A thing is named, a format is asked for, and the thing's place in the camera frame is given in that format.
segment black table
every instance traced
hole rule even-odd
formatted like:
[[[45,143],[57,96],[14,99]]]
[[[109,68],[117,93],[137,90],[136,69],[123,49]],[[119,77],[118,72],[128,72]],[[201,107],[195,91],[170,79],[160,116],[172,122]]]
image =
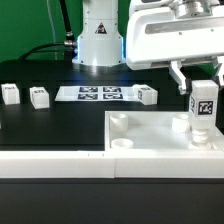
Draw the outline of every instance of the black table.
[[[196,67],[185,68],[184,73],[192,79],[208,78]],[[104,150],[105,111],[188,110],[188,96],[179,95],[168,69],[91,74],[74,71],[72,64],[63,61],[7,61],[0,65],[0,82],[16,83],[21,97],[20,105],[8,106],[0,97],[0,150]],[[158,90],[158,105],[54,101],[60,86],[133,84],[148,84]],[[50,109],[33,108],[29,97],[29,88],[33,86],[43,86],[49,92]],[[221,109],[219,106],[217,126],[224,128]]]
[[[197,67],[184,74],[208,79]],[[7,61],[0,82],[16,83],[21,104],[5,106],[1,97],[0,150],[104,150],[105,111],[187,111],[167,69],[88,74],[72,64]],[[55,102],[62,85],[148,84],[159,91],[158,105],[139,102]],[[29,88],[43,86],[50,109],[35,110]],[[223,92],[217,127],[224,128]],[[1,179],[0,223],[224,223],[222,179]]]

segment white tray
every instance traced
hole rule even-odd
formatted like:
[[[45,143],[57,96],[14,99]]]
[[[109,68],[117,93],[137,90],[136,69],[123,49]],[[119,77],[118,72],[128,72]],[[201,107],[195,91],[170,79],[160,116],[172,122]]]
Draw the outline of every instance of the white tray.
[[[112,111],[105,113],[105,151],[115,158],[115,177],[224,178],[224,136],[217,128],[209,133],[214,149],[193,150],[190,132],[171,130],[178,112],[120,112],[129,119],[124,133],[110,131]],[[134,148],[112,149],[116,138],[132,140]]]

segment white platform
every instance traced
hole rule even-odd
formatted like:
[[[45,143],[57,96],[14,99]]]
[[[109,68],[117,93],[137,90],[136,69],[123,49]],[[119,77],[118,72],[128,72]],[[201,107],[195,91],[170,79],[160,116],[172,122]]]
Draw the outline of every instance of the white platform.
[[[123,112],[125,133],[109,129],[105,113],[105,151],[0,152],[0,178],[224,178],[224,136],[210,133],[216,149],[188,150],[190,133],[171,131],[176,112]],[[110,141],[126,137],[131,150],[113,150]]]

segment black printed symbol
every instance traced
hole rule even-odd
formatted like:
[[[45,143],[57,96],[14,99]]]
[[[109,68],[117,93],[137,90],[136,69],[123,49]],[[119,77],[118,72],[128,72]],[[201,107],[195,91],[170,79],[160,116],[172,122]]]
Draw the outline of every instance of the black printed symbol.
[[[43,90],[35,90],[34,92],[35,92],[35,93],[44,93]]]
[[[138,91],[138,98],[139,98],[140,100],[142,100],[142,92],[141,92],[141,91]]]
[[[191,111],[194,113],[195,111],[195,100],[193,97],[191,97],[191,105],[190,105]]]
[[[15,89],[15,87],[5,87],[5,89]]]
[[[109,92],[109,93],[120,93],[121,92],[121,88],[119,87],[113,87],[113,86],[108,86],[108,87],[103,87],[103,91],[105,93]]]
[[[100,23],[100,25],[98,26],[97,30],[95,33],[98,33],[98,34],[107,34],[107,31],[103,25],[103,23]]]
[[[106,93],[103,94],[103,99],[105,100],[122,100],[123,95],[122,94],[116,94],[116,93]]]
[[[142,90],[151,90],[149,87],[141,88]]]
[[[198,104],[198,115],[212,115],[213,101],[201,101]]]
[[[79,94],[78,99],[79,100],[97,100],[98,95],[97,94]]]
[[[97,93],[98,87],[80,87],[79,92],[81,93]]]

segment white cube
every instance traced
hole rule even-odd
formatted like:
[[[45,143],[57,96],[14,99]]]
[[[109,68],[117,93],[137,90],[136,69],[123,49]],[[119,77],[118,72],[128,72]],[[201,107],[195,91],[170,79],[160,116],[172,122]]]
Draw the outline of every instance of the white cube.
[[[144,105],[157,104],[158,92],[151,87],[144,87],[138,90],[138,99]]]
[[[147,88],[149,86],[147,86],[146,84],[142,84],[142,85],[139,85],[139,84],[135,84],[132,86],[132,90],[133,90],[133,93],[134,93],[134,97],[135,98],[138,98],[138,91],[139,89],[141,88]]]
[[[218,85],[211,80],[192,82],[189,122],[193,129],[211,129],[215,126]]]
[[[6,105],[19,104],[19,90],[16,84],[3,84],[2,86],[2,97]]]
[[[35,109],[49,108],[49,94],[44,87],[30,88],[30,100]]]

